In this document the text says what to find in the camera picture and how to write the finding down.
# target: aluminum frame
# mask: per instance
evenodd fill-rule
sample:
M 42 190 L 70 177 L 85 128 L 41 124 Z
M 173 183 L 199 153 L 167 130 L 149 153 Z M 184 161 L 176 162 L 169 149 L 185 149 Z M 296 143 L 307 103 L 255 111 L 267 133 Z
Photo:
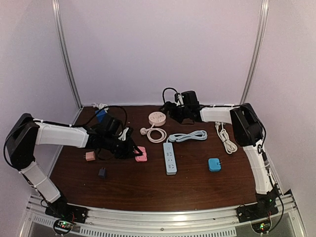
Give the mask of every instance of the aluminum frame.
M 60 14 L 60 8 L 59 8 L 59 0 L 52 0 L 52 6 L 53 6 L 53 13 L 54 13 L 54 18 L 55 18 L 55 23 L 57 27 L 57 35 L 59 38 L 59 44 L 60 44 L 60 49 L 62 53 L 62 58 L 64 61 L 66 73 L 67 73 L 67 78 L 69 81 L 69 85 L 73 94 L 73 97 L 75 99 L 75 103 L 78 109 L 82 108 L 82 103 L 79 97 L 79 93 L 77 90 L 77 86 L 75 83 L 74 79 L 74 74 L 73 70 L 70 64 L 69 60 L 69 55 L 67 52 L 67 47 L 66 47 L 66 40 L 65 40 L 65 34 L 64 34 L 64 29 L 63 29 L 63 24 L 61 20 L 61 14 Z
M 263 42 L 263 38 L 265 35 L 266 31 L 266 26 L 267 26 L 267 21 L 268 21 L 268 13 L 269 13 L 269 0 L 262 0 L 262 5 L 261 5 L 261 11 L 260 11 L 260 17 L 259 17 L 259 25 L 258 25 L 258 31 L 257 31 L 257 38 L 255 42 L 255 47 L 253 50 L 252 54 L 252 59 L 251 59 L 251 64 L 247 76 L 247 81 L 242 93 L 242 97 L 240 100 L 240 104 L 243 104 L 247 96 L 249 94 L 250 86 L 254 77 L 254 74 L 256 72 L 256 67 L 258 64 L 258 59 L 259 59 L 259 53 L 261 49 L 261 45 Z
M 284 213 L 289 213 L 295 222 L 296 237 L 305 237 L 306 233 L 302 220 L 291 194 L 282 196 Z M 42 224 L 51 225 L 55 218 L 45 215 L 45 208 L 40 205 L 41 197 L 32 195 L 24 215 L 24 222 L 20 228 L 20 237 L 27 237 L 31 224 L 36 216 L 45 218 Z M 276 204 L 281 210 L 279 200 Z M 250 222 L 239 223 L 236 213 L 238 206 L 216 208 L 199 211 L 172 211 L 172 212 L 135 212 L 118 211 L 103 208 L 88 208 L 85 224 L 77 223 L 72 230 L 74 234 L 84 235 L 84 230 L 94 232 L 108 232 L 130 236 L 183 236 L 203 235 L 218 230 L 229 230 L 241 225 L 249 225 Z

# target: blue charger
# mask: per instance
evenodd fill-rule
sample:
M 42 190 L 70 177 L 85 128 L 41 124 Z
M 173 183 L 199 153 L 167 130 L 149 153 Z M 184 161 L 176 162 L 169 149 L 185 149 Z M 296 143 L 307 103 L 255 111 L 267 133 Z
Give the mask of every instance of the blue charger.
M 208 159 L 208 169 L 211 172 L 218 172 L 222 169 L 221 162 L 218 158 Z
M 105 112 L 105 110 L 102 110 L 100 113 L 98 113 L 97 114 L 98 121 L 101 122 L 106 114 L 107 114 L 107 112 Z

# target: black bracket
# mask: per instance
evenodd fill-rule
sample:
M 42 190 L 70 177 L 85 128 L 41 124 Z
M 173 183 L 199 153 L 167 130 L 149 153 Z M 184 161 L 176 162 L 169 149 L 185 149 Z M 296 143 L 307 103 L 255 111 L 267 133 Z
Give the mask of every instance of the black bracket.
M 39 126 L 33 122 L 30 114 L 23 114 L 16 122 L 8 138 L 7 149 L 11 164 L 17 170 L 28 167 L 35 158 L 33 156 Z
M 270 209 L 270 215 L 275 215 L 278 213 L 278 208 L 272 206 Z M 258 212 L 258 204 L 243 205 L 236 209 L 239 223 L 246 221 L 254 221 L 261 218 L 266 218 L 268 216 L 267 212 Z
M 64 217 L 65 221 L 72 222 L 74 220 L 74 222 L 83 224 L 85 223 L 85 219 L 88 213 L 87 208 L 67 204 L 66 210 L 68 215 Z M 60 218 L 60 216 L 55 214 L 50 207 L 46 208 L 45 214 L 56 218 Z

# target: round power strip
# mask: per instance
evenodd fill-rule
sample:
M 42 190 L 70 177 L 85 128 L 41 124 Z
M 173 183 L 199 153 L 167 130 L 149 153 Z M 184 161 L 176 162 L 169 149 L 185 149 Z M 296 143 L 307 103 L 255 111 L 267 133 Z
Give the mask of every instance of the round power strip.
M 156 127 L 163 126 L 166 123 L 166 115 L 162 112 L 153 112 L 148 116 L 149 123 Z

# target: light blue cable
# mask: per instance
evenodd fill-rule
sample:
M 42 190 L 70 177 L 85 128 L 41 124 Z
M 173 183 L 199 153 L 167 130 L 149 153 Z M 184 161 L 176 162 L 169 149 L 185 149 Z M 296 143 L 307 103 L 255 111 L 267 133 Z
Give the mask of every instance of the light blue cable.
M 175 133 L 175 134 L 171 134 L 168 137 L 167 142 L 184 142 L 189 139 L 199 140 L 199 141 L 206 140 L 207 132 L 205 130 L 197 130 L 189 134 Z

